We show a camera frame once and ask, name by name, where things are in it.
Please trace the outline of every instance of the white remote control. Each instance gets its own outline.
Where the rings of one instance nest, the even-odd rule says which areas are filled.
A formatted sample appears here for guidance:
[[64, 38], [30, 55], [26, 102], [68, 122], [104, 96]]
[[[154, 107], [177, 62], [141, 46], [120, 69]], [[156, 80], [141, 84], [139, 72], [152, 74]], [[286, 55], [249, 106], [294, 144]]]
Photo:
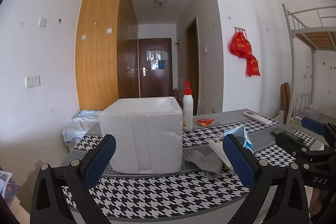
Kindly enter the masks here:
[[252, 118], [252, 119], [254, 119], [254, 120], [258, 121], [258, 122], [261, 122], [262, 124], [265, 124], [267, 126], [269, 126], [272, 123], [272, 121], [270, 121], [270, 120], [268, 120], [268, 119], [266, 119], [266, 118], [264, 118], [264, 117], [262, 117], [260, 115], [257, 115], [255, 113], [252, 113], [250, 111], [243, 112], [243, 114], [245, 116], [248, 116], [248, 117], [250, 117], [250, 118]]

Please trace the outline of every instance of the door frame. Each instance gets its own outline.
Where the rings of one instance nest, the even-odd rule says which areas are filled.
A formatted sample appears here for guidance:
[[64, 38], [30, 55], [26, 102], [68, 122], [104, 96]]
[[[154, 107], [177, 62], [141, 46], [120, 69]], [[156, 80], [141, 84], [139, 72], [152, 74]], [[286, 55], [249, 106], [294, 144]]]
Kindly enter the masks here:
[[171, 38], [138, 38], [138, 73], [139, 73], [139, 94], [141, 98], [141, 86], [140, 86], [140, 69], [142, 66], [140, 66], [140, 41], [141, 40], [156, 40], [156, 41], [168, 41], [168, 59], [169, 59], [169, 81], [170, 83], [170, 90], [171, 94], [173, 96], [173, 58], [172, 58], [172, 46], [171, 46]]
[[196, 23], [196, 37], [197, 37], [197, 48], [198, 48], [198, 98], [197, 98], [197, 115], [199, 114], [200, 109], [200, 94], [201, 94], [201, 57], [200, 57], [200, 38], [199, 38], [199, 31], [198, 31], [198, 19], [197, 16], [188, 24], [185, 28], [184, 35], [185, 35], [185, 57], [186, 57], [186, 79], [188, 80], [188, 51], [187, 51], [187, 44], [188, 44], [188, 35], [187, 30], [193, 24]]

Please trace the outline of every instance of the red bag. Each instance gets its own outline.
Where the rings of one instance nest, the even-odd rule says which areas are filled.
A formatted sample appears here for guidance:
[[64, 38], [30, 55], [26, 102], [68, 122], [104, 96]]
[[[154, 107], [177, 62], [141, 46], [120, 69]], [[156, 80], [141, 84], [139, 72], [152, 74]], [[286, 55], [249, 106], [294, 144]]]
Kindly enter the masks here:
[[253, 75], [260, 76], [259, 72], [259, 66], [258, 66], [258, 60], [250, 54], [247, 58], [246, 63], [246, 74], [248, 77], [251, 77]]
[[252, 54], [251, 44], [246, 40], [242, 32], [236, 32], [230, 44], [230, 53], [239, 58], [245, 58], [245, 55], [249, 54], [249, 52]]

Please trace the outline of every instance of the metal bed frame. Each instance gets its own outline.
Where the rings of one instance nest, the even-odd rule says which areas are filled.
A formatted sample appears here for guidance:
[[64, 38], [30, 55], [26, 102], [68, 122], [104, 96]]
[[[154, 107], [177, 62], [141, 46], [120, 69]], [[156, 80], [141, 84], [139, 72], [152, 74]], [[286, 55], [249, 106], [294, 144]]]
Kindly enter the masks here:
[[[316, 50], [321, 50], [313, 41], [310, 39], [306, 34], [307, 33], [316, 33], [316, 32], [327, 32], [330, 40], [332, 42], [332, 45], [334, 47], [334, 50], [336, 51], [336, 41], [332, 36], [332, 32], [336, 32], [336, 26], [323, 26], [322, 19], [326, 18], [336, 18], [336, 16], [320, 16], [320, 10], [324, 9], [332, 9], [336, 8], [336, 5], [334, 6], [325, 6], [325, 7], [317, 7], [317, 8], [312, 8], [312, 9], [306, 9], [306, 10], [301, 10], [298, 12], [293, 12], [291, 13], [285, 6], [285, 4], [282, 5], [283, 11], [285, 13], [286, 17], [286, 23], [287, 23], [287, 28], [288, 28], [288, 33], [289, 33], [289, 41], [291, 45], [291, 56], [292, 56], [292, 85], [291, 85], [291, 98], [290, 98], [290, 103], [289, 103], [289, 109], [288, 109], [288, 115], [286, 119], [286, 124], [290, 122], [291, 117], [296, 115], [297, 110], [301, 110], [307, 106], [309, 106], [312, 103], [313, 99], [313, 93], [314, 93], [314, 53]], [[306, 26], [296, 15], [309, 12], [309, 11], [316, 11], [317, 15], [320, 19], [321, 27], [308, 27]], [[290, 17], [292, 18], [293, 21], [293, 27], [291, 27], [290, 23]], [[312, 79], [311, 79], [311, 92], [306, 93], [306, 94], [301, 94], [301, 95], [296, 95], [295, 94], [295, 48], [294, 48], [294, 38], [297, 35], [303, 36], [311, 45], [311, 62], [312, 62]]]

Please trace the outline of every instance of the white bottle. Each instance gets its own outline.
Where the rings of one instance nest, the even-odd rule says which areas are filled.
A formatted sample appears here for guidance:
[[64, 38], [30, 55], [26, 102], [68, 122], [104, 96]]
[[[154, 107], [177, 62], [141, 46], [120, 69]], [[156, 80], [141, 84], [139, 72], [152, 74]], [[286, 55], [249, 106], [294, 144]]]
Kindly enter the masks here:
[[194, 101], [189, 87], [190, 82], [182, 83], [186, 85], [183, 97], [183, 128], [187, 131], [193, 129], [193, 107]]

